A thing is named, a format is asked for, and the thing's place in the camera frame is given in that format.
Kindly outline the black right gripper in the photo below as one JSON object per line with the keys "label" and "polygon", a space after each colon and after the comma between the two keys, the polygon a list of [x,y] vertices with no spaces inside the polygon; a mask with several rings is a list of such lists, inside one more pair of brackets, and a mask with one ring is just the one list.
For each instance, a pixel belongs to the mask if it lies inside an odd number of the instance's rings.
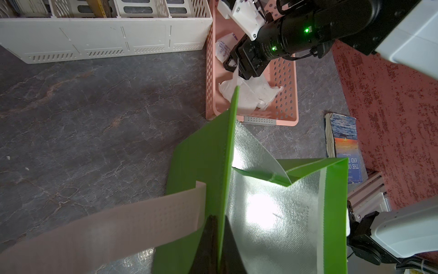
{"label": "black right gripper", "polygon": [[232,73],[237,69],[240,77],[249,80],[261,76],[269,63],[269,56],[266,56],[260,44],[244,35],[223,62],[223,67]]}

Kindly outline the white plain ice pack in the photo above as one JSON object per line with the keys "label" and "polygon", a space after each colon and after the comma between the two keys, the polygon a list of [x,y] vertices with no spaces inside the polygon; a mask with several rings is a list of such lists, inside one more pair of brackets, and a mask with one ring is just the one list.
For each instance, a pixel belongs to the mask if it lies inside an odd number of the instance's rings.
{"label": "white plain ice pack", "polygon": [[275,97],[283,92],[283,87],[271,86],[264,75],[257,78],[244,80],[238,75],[238,70],[233,72],[231,80],[219,84],[219,92],[229,102],[238,90],[237,114],[247,116],[260,109],[265,111]]}

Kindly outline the green insulated delivery bag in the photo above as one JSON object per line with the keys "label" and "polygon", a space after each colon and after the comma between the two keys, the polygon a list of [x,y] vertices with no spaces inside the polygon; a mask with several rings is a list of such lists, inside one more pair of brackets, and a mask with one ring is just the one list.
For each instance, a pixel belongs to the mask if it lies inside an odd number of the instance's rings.
{"label": "green insulated delivery bag", "polygon": [[238,96],[173,153],[166,194],[102,211],[1,254],[3,274],[86,274],[155,251],[154,274],[189,274],[210,215],[225,217],[247,274],[345,274],[345,158],[275,159],[237,120]]}

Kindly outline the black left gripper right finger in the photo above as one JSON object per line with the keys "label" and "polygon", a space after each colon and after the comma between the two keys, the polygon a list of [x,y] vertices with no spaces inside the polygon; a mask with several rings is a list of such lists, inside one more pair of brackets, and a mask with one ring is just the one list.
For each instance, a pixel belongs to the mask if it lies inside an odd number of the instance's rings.
{"label": "black left gripper right finger", "polygon": [[228,217],[225,217],[224,237],[219,274],[247,274]]}

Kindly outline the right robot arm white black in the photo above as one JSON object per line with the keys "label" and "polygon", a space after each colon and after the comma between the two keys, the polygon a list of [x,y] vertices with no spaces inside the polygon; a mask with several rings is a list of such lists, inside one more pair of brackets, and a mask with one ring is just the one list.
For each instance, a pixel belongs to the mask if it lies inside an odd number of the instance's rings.
{"label": "right robot arm white black", "polygon": [[268,13],[259,1],[220,1],[218,11],[244,31],[224,68],[244,79],[270,61],[296,61],[297,53],[324,57],[339,40],[364,55],[438,76],[436,1],[276,1]]}

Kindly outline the books in file organizer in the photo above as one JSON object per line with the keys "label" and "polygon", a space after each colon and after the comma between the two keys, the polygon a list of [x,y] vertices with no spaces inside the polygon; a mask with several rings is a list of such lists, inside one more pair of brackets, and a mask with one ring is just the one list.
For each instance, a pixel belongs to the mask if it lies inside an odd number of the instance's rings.
{"label": "books in file organizer", "polygon": [[184,1],[1,1],[1,18],[190,17]]}

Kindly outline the white printed ice pack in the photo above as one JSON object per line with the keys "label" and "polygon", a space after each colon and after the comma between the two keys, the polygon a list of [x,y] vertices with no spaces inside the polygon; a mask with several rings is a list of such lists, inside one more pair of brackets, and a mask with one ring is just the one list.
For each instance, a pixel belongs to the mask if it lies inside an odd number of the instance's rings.
{"label": "white printed ice pack", "polygon": [[234,33],[229,33],[219,38],[215,44],[216,58],[224,63],[230,56],[233,48],[238,44],[239,40]]}

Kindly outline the pink perforated plastic basket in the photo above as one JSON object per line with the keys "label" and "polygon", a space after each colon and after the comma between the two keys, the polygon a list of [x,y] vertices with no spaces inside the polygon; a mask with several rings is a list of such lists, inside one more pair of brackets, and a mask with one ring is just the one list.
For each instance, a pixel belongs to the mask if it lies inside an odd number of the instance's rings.
{"label": "pink perforated plastic basket", "polygon": [[245,80],[243,62],[224,69],[230,56],[223,48],[236,49],[246,36],[235,21],[220,11],[228,11],[221,1],[210,1],[213,23],[206,41],[206,118],[212,120],[231,106],[235,87],[239,87],[237,119],[260,125],[295,126],[298,123],[295,63],[282,58],[270,61],[259,77]]}

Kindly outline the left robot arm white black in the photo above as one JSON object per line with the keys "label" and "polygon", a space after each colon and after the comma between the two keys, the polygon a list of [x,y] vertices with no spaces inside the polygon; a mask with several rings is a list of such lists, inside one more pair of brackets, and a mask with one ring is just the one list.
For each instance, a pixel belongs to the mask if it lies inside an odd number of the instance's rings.
{"label": "left robot arm white black", "polygon": [[[418,256],[438,248],[438,200],[430,198],[397,211],[367,214],[354,219],[353,208],[347,207],[350,234],[347,246],[353,255],[379,266],[394,264],[396,270],[416,270],[435,274],[438,265]],[[191,274],[245,274],[230,225],[225,229],[225,254],[217,251],[217,219],[209,216],[198,245]]]}

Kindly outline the blue paperback book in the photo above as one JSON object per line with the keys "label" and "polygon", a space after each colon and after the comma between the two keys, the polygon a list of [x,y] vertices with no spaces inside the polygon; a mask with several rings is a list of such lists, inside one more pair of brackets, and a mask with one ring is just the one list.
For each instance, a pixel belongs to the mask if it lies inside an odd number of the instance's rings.
{"label": "blue paperback book", "polygon": [[368,179],[359,148],[357,119],[337,113],[325,115],[326,152],[330,158],[346,158],[349,184],[361,184]]}

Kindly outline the white magazine file organizer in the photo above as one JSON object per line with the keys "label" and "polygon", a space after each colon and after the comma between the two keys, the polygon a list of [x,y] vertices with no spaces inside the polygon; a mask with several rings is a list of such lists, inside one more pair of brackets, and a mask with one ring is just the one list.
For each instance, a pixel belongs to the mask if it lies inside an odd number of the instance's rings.
{"label": "white magazine file organizer", "polygon": [[1,46],[27,64],[201,50],[209,4],[184,2],[190,17],[1,18]]}

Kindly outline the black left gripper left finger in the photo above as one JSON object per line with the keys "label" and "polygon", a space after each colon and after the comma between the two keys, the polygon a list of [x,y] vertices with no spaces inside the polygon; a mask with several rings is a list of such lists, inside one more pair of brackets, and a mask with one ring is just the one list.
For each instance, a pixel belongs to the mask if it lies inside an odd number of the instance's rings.
{"label": "black left gripper left finger", "polygon": [[219,272],[217,237],[217,218],[210,215],[206,220],[195,258],[189,270],[190,274],[217,274]]}

